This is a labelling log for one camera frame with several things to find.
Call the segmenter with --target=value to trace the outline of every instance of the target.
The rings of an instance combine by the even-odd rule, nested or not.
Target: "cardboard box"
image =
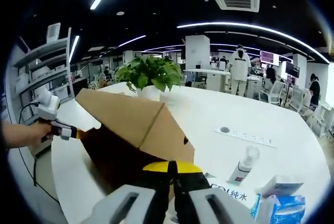
[[[194,162],[193,146],[164,103],[90,89],[76,101],[102,124],[81,141],[112,189],[136,182],[152,162]]]

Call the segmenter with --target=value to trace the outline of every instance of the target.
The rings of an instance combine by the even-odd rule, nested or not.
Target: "potted plant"
[[[121,66],[116,72],[116,80],[125,81],[131,91],[139,97],[160,100],[160,92],[169,91],[173,85],[180,85],[180,66],[165,58],[150,56],[146,59],[137,57]]]

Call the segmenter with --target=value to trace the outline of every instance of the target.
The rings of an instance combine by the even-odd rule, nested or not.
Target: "white bottle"
[[[248,146],[244,158],[239,161],[228,182],[237,185],[243,182],[252,170],[254,163],[258,160],[259,156],[260,151],[257,147]]]

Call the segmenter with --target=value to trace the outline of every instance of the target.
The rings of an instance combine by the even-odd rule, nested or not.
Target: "white round table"
[[[135,96],[125,83],[101,91]],[[304,220],[309,216],[330,185],[324,153],[311,130],[295,112],[253,99],[227,93],[174,86],[161,101],[167,107],[195,147],[195,164],[221,180],[227,180],[247,146],[256,146],[260,158],[242,183],[259,188],[275,174],[302,175],[304,185],[297,194],[306,197]],[[75,100],[61,105],[59,120],[82,130],[99,127]],[[271,138],[277,149],[219,134],[221,126]],[[52,142],[52,171],[58,199],[69,224],[80,223],[91,215],[94,205],[105,193],[91,160],[81,142],[55,137]]]

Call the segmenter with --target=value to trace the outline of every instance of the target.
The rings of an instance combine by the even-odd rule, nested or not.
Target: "black cable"
[[[37,107],[38,105],[39,105],[40,103],[39,102],[32,102],[32,103],[28,103],[28,104],[26,104],[22,109],[21,109],[21,111],[20,111],[20,117],[19,117],[19,124],[21,123],[21,116],[22,116],[22,112],[23,112],[23,110],[26,108],[26,107],[28,107],[28,106],[30,106],[30,105],[34,105],[35,107]],[[51,194],[49,194],[37,181],[36,181],[36,158],[34,158],[34,165],[33,165],[33,176],[31,175],[31,173],[30,173],[30,171],[29,171],[29,169],[28,169],[28,166],[27,166],[27,164],[26,164],[26,162],[25,162],[25,160],[24,160],[24,158],[23,158],[23,155],[22,155],[22,153],[21,153],[21,149],[20,148],[18,148],[19,149],[19,152],[20,152],[20,155],[21,155],[21,158],[22,158],[22,161],[23,161],[23,163],[24,163],[24,165],[25,165],[25,167],[26,167],[26,169],[27,169],[27,171],[28,171],[28,173],[29,173],[29,175],[30,175],[30,177],[32,178],[32,180],[33,180],[33,184],[34,184],[34,186],[36,186],[36,185],[38,185],[44,192],[46,192],[46,194],[48,195],[48,196],[50,196],[54,201],[56,201],[58,204],[60,204],[59,203],[59,201],[57,201],[57,199],[56,198],[54,198]]]

